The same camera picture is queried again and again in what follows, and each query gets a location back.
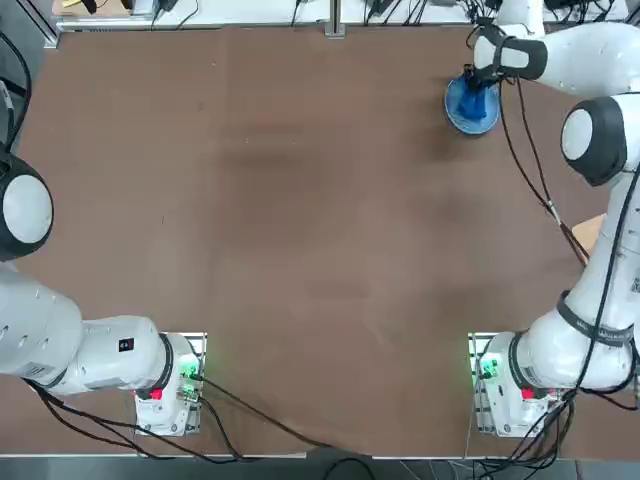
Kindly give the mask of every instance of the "cable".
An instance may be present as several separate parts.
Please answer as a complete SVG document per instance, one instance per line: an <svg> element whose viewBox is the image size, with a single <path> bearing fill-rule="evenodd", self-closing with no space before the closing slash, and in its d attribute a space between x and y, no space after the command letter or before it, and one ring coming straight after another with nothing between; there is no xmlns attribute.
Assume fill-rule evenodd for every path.
<svg viewBox="0 0 640 480"><path fill-rule="evenodd" d="M404 27L408 26L411 23L411 19L413 18L413 14L416 12L416 10L418 9L419 5L420 5L420 0L418 0L418 2L416 2L416 6L413 7L413 9L412 9L411 8L411 0L409 0L409 16L407 17L407 19L402 24Z"/></svg>
<svg viewBox="0 0 640 480"><path fill-rule="evenodd" d="M414 478L414 480L422 480L418 475L416 475L416 473L415 473L413 470L411 470L411 469L409 468L409 465L407 465L406 463L404 463L402 460L400 460L400 465L402 465L402 466L404 467L404 469L405 469L407 472L409 472L409 475L411 475L411 476Z"/></svg>
<svg viewBox="0 0 640 480"><path fill-rule="evenodd" d="M9 47L9 49L14 53L14 55L18 59L18 62L20 63L20 66L22 67L22 70L24 72L25 82L26 82L24 106L22 107L22 111L18 115L18 118L13 127L13 130L7 136L7 143L4 146L5 152L10 152L11 149L13 148L13 144L16 140L16 137L18 136L18 133L20 133L20 129L22 128L22 124L24 123L24 118L27 115L27 110L29 109L29 105L31 104L31 93L33 90L33 83L31 79L31 70L29 70L29 66L27 65L26 60L22 56L22 53L20 53L20 50L18 50L18 47L16 47L15 44L9 39L9 37L7 37L5 33L2 31L0 31L0 39L2 39L2 41Z"/></svg>
<svg viewBox="0 0 640 480"><path fill-rule="evenodd" d="M447 464L449 465L449 467L451 467L451 471L453 472L453 480L460 480L456 466L450 461L447 461Z"/></svg>
<svg viewBox="0 0 640 480"><path fill-rule="evenodd" d="M227 450L229 451L231 456L233 456L233 458L237 460L244 460L245 458L243 457L243 455L239 453L238 450L236 450L231 444L231 440L229 439L229 436L227 435L227 432L224 429L222 420L220 419L218 412L216 412L216 409L213 408L213 405L211 405L211 402L209 402L206 398L200 397L200 403L202 403L205 407L207 407L209 412L211 412L211 415L213 415L213 418L215 419L216 423L218 424L218 428L220 429L220 433L222 434L222 440L224 441L224 444L227 447Z"/></svg>
<svg viewBox="0 0 640 480"><path fill-rule="evenodd" d="M153 32L153 27L156 24L156 20L158 20L158 18L160 18L160 12L162 12L162 8L158 7L158 9L156 10L156 13L153 14L153 19L151 20L151 28L150 30Z"/></svg>
<svg viewBox="0 0 640 480"><path fill-rule="evenodd" d="M522 123L524 124L524 130L527 133L527 138L529 139L529 144L531 145L531 150L533 151L533 157L536 160L536 165L538 166L538 174L540 175L540 183L542 184L542 190L544 191L544 195L547 201L551 200L551 194L549 193L549 188L547 187L547 181L544 178L544 173L542 172L542 165L540 164L540 157L538 156L538 149L533 141L533 136L531 135L531 130L529 129L529 122L527 121L527 109L524 105L524 95L522 94L522 85L520 84L520 77L516 77L516 86L518 87L518 98L520 99L520 113L522 114Z"/></svg>
<svg viewBox="0 0 640 480"><path fill-rule="evenodd" d="M396 9L398 8L398 6L402 3L402 0L398 0L396 2L396 4L393 6L393 8L391 9L391 11L389 12L389 15L387 15L387 17L384 19L384 21L382 22L382 25L386 25L389 22L389 19L391 18L391 15L393 15L393 13L396 11Z"/></svg>
<svg viewBox="0 0 640 480"><path fill-rule="evenodd" d="M297 438L298 440L301 440L301 441L303 441L305 443L308 443L309 445L313 445L315 447L335 448L332 445L329 445L328 443L324 443L324 442L320 442L320 441L314 440L312 438L309 438L309 437L307 437L307 436L295 431L291 427L287 427L282 422L276 420L273 417L270 417L266 413L261 412L257 408L253 407L252 405L248 404L247 402L245 402L241 398L237 397L236 395L234 395L233 393L231 393L228 390L224 389L223 387L221 387L220 385L216 384L215 382L203 377L202 375L191 375L191 379L202 381L202 382L206 383L207 385L215 388L216 390L218 390L219 392L223 393L224 395L226 395L227 397L229 397L233 401L235 401L235 402L239 403L240 405L242 405L243 407L249 409L251 412L255 413L256 415L261 417L263 420L266 420L267 422L269 422L272 425L278 427L280 430L288 433L289 435Z"/></svg>
<svg viewBox="0 0 640 480"><path fill-rule="evenodd" d="M589 349L587 350L587 355L585 357L585 361L582 366L580 376L576 381L576 386L575 386L576 389L580 388L580 386L582 385L584 377L586 376L587 370L589 368L589 362L591 361L591 357L593 356L593 351L595 349L595 345L597 341L597 332L598 332L598 329L600 328L600 324L602 323L602 314L604 313L604 307L607 303L607 296L609 295L609 286L611 285L611 279L613 278L613 267L615 266L615 263L616 263L616 255L618 253L618 247L620 245L620 239L622 237L622 229L624 228L627 211L629 210L629 204L631 203L631 198L633 197L636 184L638 183L639 175L640 175L640 166L636 166L636 169L633 172L633 177L631 178L631 182L629 184L629 189L627 190L627 193L624 197L624 201L622 203L622 208L620 210L618 224L616 225L616 231L615 231L613 242L611 245L611 254L609 255L609 265L607 266L607 273L604 279L604 286L602 289L602 296L600 298L600 305L598 306L598 313L596 314L596 318L593 324L593 335L591 336L591 341L589 342Z"/></svg>
<svg viewBox="0 0 640 480"><path fill-rule="evenodd" d="M560 219L557 211L555 210L553 201L552 201L551 196L549 194L549 190L548 190L548 188L546 188L546 181L544 179L544 173L542 171L542 165L540 163L538 152L537 152L537 149L536 149L535 144L533 142L533 137L531 136L531 131L529 129L529 124L528 124L528 121L526 119L526 108L525 108L525 105L524 105L524 98L522 96L522 89L521 88L518 89L518 93L520 95L520 105L521 105L521 108L522 108L522 118L523 118L523 122L525 123L525 130L528 132L527 136L529 138L529 142L530 142L531 148L532 148L532 150L534 152L534 157L536 158L536 164L538 166L538 172L539 172L539 175L540 175L540 179L541 179L541 181L543 183L543 186L544 186L543 188L545 190L545 194L547 195L546 199L542 197L542 195L538 192L538 189L533 185L533 182L529 178L529 175L525 171L524 167L522 166L522 163L520 162L520 159L518 158L518 155L516 154L515 147L513 146L513 141L511 139L511 135L509 133L509 128L507 127L507 121L506 121L506 118L505 118L505 115L504 115L502 85L503 85L503 82L500 81L499 84L498 84L498 103L499 103L499 108L500 108L500 119L502 121L502 128L504 129L505 138L507 140L507 145L509 147L509 151L511 152L511 156L513 157L513 161L515 162L516 167L518 168L518 171L520 172L520 175L522 176L522 178L525 180L527 186L529 187L529 190L531 190L533 195L536 197L538 202L540 202L540 205L542 205L542 207L547 211L547 213L549 215L551 215L556 220L556 222L558 223L558 226L560 227L560 230L561 230L562 234L567 239L567 241L568 241L569 245L571 246L571 249L575 253L578 261L581 263L582 266L585 266L586 265L586 260L589 259L589 254L584 249L582 244L580 244L580 242L575 238L575 236L574 236L573 232L571 231L571 229L564 222L562 222L562 220ZM519 78L517 78L517 77L516 77L516 85L519 85Z"/></svg>
<svg viewBox="0 0 640 480"><path fill-rule="evenodd" d="M433 469L433 463L429 460L429 470L431 470L431 476L433 476L434 480L440 480L438 475L436 475L436 471Z"/></svg>
<svg viewBox="0 0 640 480"><path fill-rule="evenodd" d="M106 419L106 418L102 418L99 417L98 415L93 415L87 412L83 412L82 410L76 410L75 408L69 407L68 405L65 405L65 403L60 400L59 398L51 395L49 392L47 392L42 386L38 385L37 383L31 381L31 380L26 380L25 382L27 382L27 384L33 388L38 395L40 396L40 398L43 398L43 396L49 401L51 402L53 405L55 405L57 408L59 408L60 410L64 410L67 413L71 413L73 415L79 416L79 417L83 417L83 418L88 418L89 420L92 420L94 422L99 422L99 423L104 423L107 425L111 425L111 426L115 426L115 427L122 427L122 428L130 428L130 429L134 429L138 432L144 433L146 435L149 435L157 440L160 440L163 443L166 443L167 445L170 445L184 453L188 453L190 455L193 455L196 458L199 458L201 460L204 460L205 462L209 462L209 463L214 463L216 465L223 465L223 464L227 464L227 463L233 463L236 462L236 459L230 459L230 460L214 460L213 458L209 458L206 455L203 455L199 452L196 452L195 450L191 450L189 448L183 447L182 445L179 445L178 443L169 440L168 438L162 437L160 435L158 435L157 433L152 432L151 430L147 430L146 428L142 428L139 425L135 425L132 423L126 423L126 422L118 422L115 420L110 420L110 419Z"/></svg>
<svg viewBox="0 0 640 480"><path fill-rule="evenodd" d="M200 11L200 0L196 0L196 9L193 12L191 12L189 15L187 15L185 18L182 19L182 21L176 27L176 30L180 30L182 28L182 26L187 21L189 21L194 15L196 15L199 11Z"/></svg>
<svg viewBox="0 0 640 480"><path fill-rule="evenodd" d="M289 27L293 27L296 23L296 16L298 15L298 7L300 6L300 4L302 3L302 0L296 0L296 5L295 7L293 7L293 15L291 15L291 23L289 24Z"/></svg>
<svg viewBox="0 0 640 480"><path fill-rule="evenodd" d="M424 13L424 9L427 6L427 1L428 0L422 0L422 6L420 7L420 11L418 12L418 16L413 21L413 24L416 25L416 26L420 25L420 21L422 20L422 14Z"/></svg>
<svg viewBox="0 0 640 480"><path fill-rule="evenodd" d="M340 465L343 465L345 463L348 462L355 462L358 465L362 465L362 467L367 471L367 475L369 476L370 480L376 480L375 475L373 474L373 472L371 471L371 467L369 467L369 465L367 465L365 462L363 462L362 460L360 460L359 458L355 458L355 457L349 457L349 458L342 458L340 460L338 460L337 462L335 462L333 465L331 465L327 471L324 473L324 475L322 476L322 480L328 480L328 478L331 476L331 473L338 468Z"/></svg>
<svg viewBox="0 0 640 480"><path fill-rule="evenodd" d="M7 110L9 116L7 118L7 138L11 137L11 132L13 132L13 129L15 128L13 125L13 122L15 121L14 117L15 117L15 112L13 110L13 108L10 108L9 110Z"/></svg>
<svg viewBox="0 0 640 480"><path fill-rule="evenodd" d="M93 440L98 440L100 442L109 444L109 445L115 445L115 446L119 446L119 447L124 447L124 448L130 448L133 449L135 451L137 451L138 453L145 455L153 460L172 460L174 457L158 457L152 453L147 452L146 450L144 450L142 447L140 447L138 444L136 444L135 442L133 442L132 440L128 439L127 437L125 437L124 435L122 435L120 432L118 432L117 430L111 428L110 426L104 424L103 422L99 422L96 420L93 420L94 423L96 423L97 425L103 427L104 429L110 431L111 433L113 433L114 435L120 437L122 440L124 440L126 443L121 443L121 442L117 442L115 440L111 440L109 438L105 438L105 437L100 437L98 435L94 435L90 432L87 432L86 430L71 424L70 422L68 422L67 420L65 420L64 418L62 418L60 416L60 414L58 412L55 411L54 409L54 405L52 404L52 402L50 400L48 400L44 395L42 395L40 392L36 391L36 393L38 394L38 396L40 397L40 400L42 400L42 402L44 403L45 407L47 407L47 410L49 410L49 412L51 413L51 415L53 415L53 417L60 422L62 425L64 425L65 427L73 430L76 433L79 433L80 435L83 435L85 437L91 438Z"/></svg>
<svg viewBox="0 0 640 480"><path fill-rule="evenodd" d="M469 465L465 465L464 463L454 462L453 460L447 460L447 463L449 465L455 465L456 467L466 468L467 470L473 470L473 467L470 467Z"/></svg>
<svg viewBox="0 0 640 480"><path fill-rule="evenodd" d="M625 20L625 23L631 23L631 21L635 18L638 12L640 12L640 4L633 9L633 12L631 12L631 15L627 17L627 19Z"/></svg>

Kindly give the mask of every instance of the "gray floor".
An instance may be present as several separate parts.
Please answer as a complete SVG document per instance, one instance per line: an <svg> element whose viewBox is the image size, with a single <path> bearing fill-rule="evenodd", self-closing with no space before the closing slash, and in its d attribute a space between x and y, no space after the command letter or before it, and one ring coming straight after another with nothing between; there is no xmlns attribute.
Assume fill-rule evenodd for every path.
<svg viewBox="0 0 640 480"><path fill-rule="evenodd" d="M311 453L306 460L263 460L254 464L208 465L199 460L178 459L165 462L137 458L34 458L0 460L0 478L4 480L178 480L215 478L224 480L275 480L317 479L322 480L327 468L337 459L347 455L343 452ZM471 463L433 461L407 461L403 465L395 460L373 461L360 457L370 465L376 480L454 480L471 478ZM476 466L476 474L481 468ZM579 462L559 460L552 468L535 475L536 480L598 480L605 477L616 480L637 479L640 464ZM498 479L521 480L529 472L512 469L497 475ZM330 480L368 480L366 471L356 463L345 463L334 470Z"/></svg>

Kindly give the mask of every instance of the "black label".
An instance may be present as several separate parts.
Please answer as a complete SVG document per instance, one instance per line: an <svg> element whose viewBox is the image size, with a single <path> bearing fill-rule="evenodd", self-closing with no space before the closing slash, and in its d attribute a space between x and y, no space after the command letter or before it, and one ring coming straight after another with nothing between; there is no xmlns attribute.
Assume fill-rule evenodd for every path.
<svg viewBox="0 0 640 480"><path fill-rule="evenodd" d="M133 350L133 338L124 338L118 342L119 352L128 352Z"/></svg>

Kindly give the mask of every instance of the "wooden board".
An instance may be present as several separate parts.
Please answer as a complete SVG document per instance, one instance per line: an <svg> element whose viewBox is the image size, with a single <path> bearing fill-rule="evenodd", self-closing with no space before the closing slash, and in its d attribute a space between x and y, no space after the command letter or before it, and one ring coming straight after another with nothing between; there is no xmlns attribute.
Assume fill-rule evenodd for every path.
<svg viewBox="0 0 640 480"><path fill-rule="evenodd" d="M20 149L54 193L55 230L19 267L88 319L207 331L208 375L310 436L376 455L463 455L467 332L526 328L580 271L502 130L467 138L443 115L447 82L471 59L467 34L65 35L47 53ZM606 190L558 148L577 99L525 94L563 219L602 212ZM3 452L112 451L58 426L19 380L0 386ZM241 451L305 448L208 395ZM72 402L132 419L128 398ZM637 431L635 416L580 401L563 454L639 459ZM224 451L212 427L189 444ZM474 434L469 454L512 445Z"/></svg>
<svg viewBox="0 0 640 480"><path fill-rule="evenodd" d="M91 15L82 2L70 7L65 7L63 0L53 0L52 9L54 15L63 17L128 17L131 11L122 6L120 0L96 0L96 12Z"/></svg>

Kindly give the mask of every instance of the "metal bracket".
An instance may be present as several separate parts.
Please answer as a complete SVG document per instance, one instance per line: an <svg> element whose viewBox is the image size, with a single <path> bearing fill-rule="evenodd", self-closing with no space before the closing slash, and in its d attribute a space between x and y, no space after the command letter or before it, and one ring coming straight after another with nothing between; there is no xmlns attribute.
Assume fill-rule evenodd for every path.
<svg viewBox="0 0 640 480"><path fill-rule="evenodd" d="M325 25L324 35L325 37L338 40L345 37L347 34L347 27L345 24L340 23L340 14L342 8L341 0L329 0L330 2L330 16L329 22Z"/></svg>
<svg viewBox="0 0 640 480"><path fill-rule="evenodd" d="M467 341L469 343L469 362L471 364L471 381L473 383L473 397L476 414L476 426L481 433L495 435L496 427L491 418L491 402L487 397L484 382L478 376L480 355L495 337L495 333L469 333Z"/></svg>
<svg viewBox="0 0 640 480"><path fill-rule="evenodd" d="M53 26L45 17L45 15L36 7L31 0L17 0L18 5L24 10L24 13L31 19L33 24L38 27L40 33L44 37L44 48L58 48L60 40L60 32L57 27Z"/></svg>

